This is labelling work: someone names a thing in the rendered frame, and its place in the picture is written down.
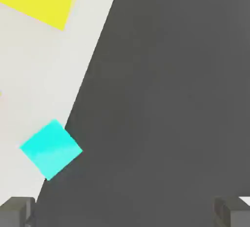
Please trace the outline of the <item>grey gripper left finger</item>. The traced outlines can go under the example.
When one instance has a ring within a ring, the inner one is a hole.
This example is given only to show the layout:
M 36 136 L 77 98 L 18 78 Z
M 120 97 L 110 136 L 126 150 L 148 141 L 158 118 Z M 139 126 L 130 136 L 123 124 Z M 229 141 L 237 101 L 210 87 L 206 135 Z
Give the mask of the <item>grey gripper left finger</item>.
M 11 197 L 0 206 L 0 227 L 36 227 L 33 197 Z

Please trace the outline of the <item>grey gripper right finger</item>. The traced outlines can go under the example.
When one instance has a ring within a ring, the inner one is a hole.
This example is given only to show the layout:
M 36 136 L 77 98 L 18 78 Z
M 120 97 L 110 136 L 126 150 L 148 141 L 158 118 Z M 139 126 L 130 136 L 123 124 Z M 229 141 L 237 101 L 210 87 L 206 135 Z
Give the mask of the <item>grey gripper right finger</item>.
M 250 206 L 239 197 L 216 197 L 214 227 L 250 227 Z

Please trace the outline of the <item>small cyan cube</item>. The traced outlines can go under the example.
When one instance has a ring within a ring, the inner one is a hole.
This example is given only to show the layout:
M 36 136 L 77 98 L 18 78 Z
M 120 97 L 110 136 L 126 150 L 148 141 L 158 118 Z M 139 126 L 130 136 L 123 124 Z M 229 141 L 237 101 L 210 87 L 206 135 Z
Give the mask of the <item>small cyan cube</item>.
M 48 181 L 83 152 L 57 120 L 41 128 L 20 149 Z

